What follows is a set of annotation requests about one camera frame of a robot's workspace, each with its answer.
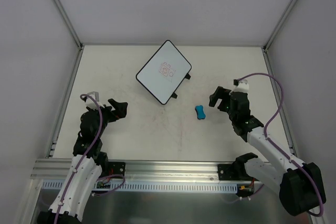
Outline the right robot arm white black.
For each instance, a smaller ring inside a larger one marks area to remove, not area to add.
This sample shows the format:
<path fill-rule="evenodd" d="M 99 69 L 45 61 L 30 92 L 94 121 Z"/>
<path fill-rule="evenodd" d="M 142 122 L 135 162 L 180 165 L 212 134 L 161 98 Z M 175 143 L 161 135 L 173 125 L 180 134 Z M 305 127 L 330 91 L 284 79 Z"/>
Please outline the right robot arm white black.
<path fill-rule="evenodd" d="M 228 114 L 234 132 L 269 162 L 265 164 L 256 154 L 247 153 L 237 157 L 224 173 L 262 182 L 278 195 L 282 206 L 292 216 L 310 212 L 315 207 L 320 208 L 319 215 L 322 215 L 326 194 L 320 168 L 284 151 L 270 138 L 264 125 L 250 112 L 247 90 L 219 86 L 209 97 L 210 107 L 215 107 L 216 103 L 220 111 Z"/>

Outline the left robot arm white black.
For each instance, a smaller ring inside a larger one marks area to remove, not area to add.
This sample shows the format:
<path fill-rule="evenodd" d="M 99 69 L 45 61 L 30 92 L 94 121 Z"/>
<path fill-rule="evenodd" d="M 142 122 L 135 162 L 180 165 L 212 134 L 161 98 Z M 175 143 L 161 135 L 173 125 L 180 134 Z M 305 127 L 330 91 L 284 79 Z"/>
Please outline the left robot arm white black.
<path fill-rule="evenodd" d="M 82 223 L 84 210 L 97 182 L 113 178 L 125 183 L 122 163 L 113 166 L 101 150 L 102 134 L 109 123 L 127 115 L 128 103 L 109 99 L 100 103 L 95 93 L 82 94 L 86 112 L 80 117 L 80 130 L 73 149 L 70 169 L 48 210 L 41 211 L 37 223 Z"/>

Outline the blue whiteboard eraser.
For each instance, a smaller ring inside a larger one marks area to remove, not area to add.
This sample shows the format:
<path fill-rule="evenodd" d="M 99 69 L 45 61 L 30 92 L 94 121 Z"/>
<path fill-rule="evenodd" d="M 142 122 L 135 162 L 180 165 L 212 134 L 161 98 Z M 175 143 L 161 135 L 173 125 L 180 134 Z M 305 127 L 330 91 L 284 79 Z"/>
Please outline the blue whiteboard eraser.
<path fill-rule="evenodd" d="M 197 105 L 195 107 L 196 115 L 198 120 L 203 120 L 206 118 L 204 107 L 202 105 Z"/>

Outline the white whiteboard black frame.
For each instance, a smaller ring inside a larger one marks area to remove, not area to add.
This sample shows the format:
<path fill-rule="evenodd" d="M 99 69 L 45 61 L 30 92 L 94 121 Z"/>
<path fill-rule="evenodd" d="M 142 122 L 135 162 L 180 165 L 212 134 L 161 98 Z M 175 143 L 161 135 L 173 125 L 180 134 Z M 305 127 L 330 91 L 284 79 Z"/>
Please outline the white whiteboard black frame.
<path fill-rule="evenodd" d="M 175 91 L 190 79 L 192 65 L 170 41 L 166 40 L 135 75 L 136 80 L 162 105 L 177 98 Z"/>

